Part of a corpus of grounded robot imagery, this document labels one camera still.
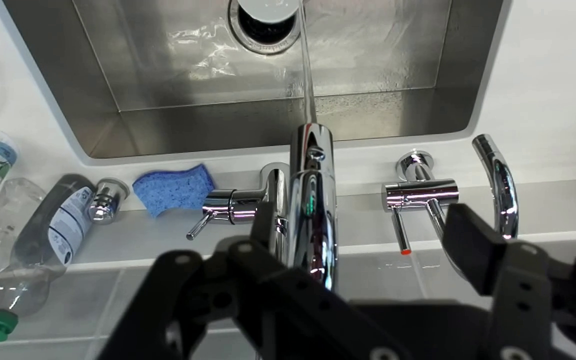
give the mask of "stainless steel sink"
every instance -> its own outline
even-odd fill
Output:
[[[301,41],[257,54],[231,0],[4,0],[92,159],[289,144]],[[313,0],[318,118],[336,140],[465,131],[503,0]]]

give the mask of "running water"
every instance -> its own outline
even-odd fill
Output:
[[[310,50],[307,33],[307,0],[301,6],[301,35],[303,35],[303,73],[304,73],[304,118],[307,123],[316,123],[315,88],[310,75]]]

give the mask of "blue sponge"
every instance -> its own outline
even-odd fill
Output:
[[[214,189],[214,181],[202,165],[184,173],[149,173],[133,185],[150,217],[172,209],[198,211]]]

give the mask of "water bottle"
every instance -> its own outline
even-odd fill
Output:
[[[46,192],[29,179],[8,179],[0,189],[0,273],[11,265],[11,253],[41,207]]]
[[[66,175],[20,232],[0,275],[0,343],[46,305],[50,283],[66,273],[92,227],[87,217],[92,194],[89,179]]]

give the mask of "faucet spout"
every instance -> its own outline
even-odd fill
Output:
[[[291,149],[289,259],[336,289],[336,182],[333,132],[316,123],[303,125]]]

